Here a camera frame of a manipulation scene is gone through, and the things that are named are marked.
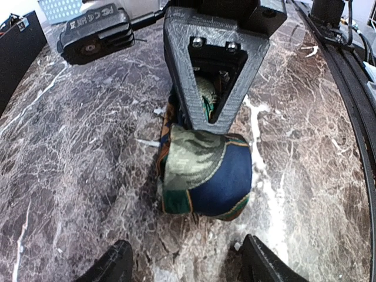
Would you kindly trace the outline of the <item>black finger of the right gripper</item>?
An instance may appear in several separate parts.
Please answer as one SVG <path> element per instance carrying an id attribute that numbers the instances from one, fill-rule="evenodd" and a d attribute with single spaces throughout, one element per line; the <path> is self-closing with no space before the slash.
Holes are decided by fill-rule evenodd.
<path id="1" fill-rule="evenodd" d="M 195 37 L 220 48 L 228 42 L 237 43 L 247 56 L 227 100 L 217 111 L 214 123 L 209 123 L 203 113 L 189 56 L 190 40 Z M 201 15 L 193 8 L 171 6 L 165 14 L 163 40 L 165 61 L 188 127 L 216 134 L 227 133 L 268 51 L 269 39 L 240 30 L 236 21 Z"/>

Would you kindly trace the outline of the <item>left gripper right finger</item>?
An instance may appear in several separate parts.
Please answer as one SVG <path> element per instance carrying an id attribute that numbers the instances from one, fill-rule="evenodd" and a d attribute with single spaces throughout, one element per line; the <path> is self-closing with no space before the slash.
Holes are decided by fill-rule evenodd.
<path id="1" fill-rule="evenodd" d="M 240 248 L 242 281 L 302 281 L 307 280 L 294 272 L 274 254 L 257 236 L 248 234 Z"/>

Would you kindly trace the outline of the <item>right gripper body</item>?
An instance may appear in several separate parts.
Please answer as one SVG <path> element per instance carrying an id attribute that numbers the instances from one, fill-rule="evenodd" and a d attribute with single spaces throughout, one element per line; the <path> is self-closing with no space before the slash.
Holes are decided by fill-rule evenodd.
<path id="1" fill-rule="evenodd" d="M 176 0 L 171 6 L 193 8 L 202 15 L 237 21 L 243 30 L 271 36 L 286 21 L 284 1 L 268 0 Z"/>

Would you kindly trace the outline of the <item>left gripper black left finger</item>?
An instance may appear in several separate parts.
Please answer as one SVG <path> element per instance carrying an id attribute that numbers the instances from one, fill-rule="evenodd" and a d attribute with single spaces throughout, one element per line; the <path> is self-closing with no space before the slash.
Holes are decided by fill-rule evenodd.
<path id="1" fill-rule="evenodd" d="M 130 282 L 133 270 L 133 250 L 128 241 L 118 240 L 95 261 L 76 282 Z"/>

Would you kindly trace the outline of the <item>camouflage patterned necktie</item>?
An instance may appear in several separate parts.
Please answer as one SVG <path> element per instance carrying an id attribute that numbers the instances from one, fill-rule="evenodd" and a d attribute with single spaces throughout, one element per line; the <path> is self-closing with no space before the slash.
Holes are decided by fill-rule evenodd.
<path id="1" fill-rule="evenodd" d="M 175 90 L 166 106 L 156 166 L 164 213 L 196 213 L 231 221 L 249 201 L 249 143 L 235 133 L 188 129 Z"/>

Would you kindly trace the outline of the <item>blue plastic basket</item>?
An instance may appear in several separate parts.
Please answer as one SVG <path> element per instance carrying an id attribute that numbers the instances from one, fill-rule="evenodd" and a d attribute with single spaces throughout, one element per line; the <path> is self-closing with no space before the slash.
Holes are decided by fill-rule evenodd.
<path id="1" fill-rule="evenodd" d="M 81 14 L 81 0 L 40 0 L 38 4 L 51 25 L 69 21 Z"/>

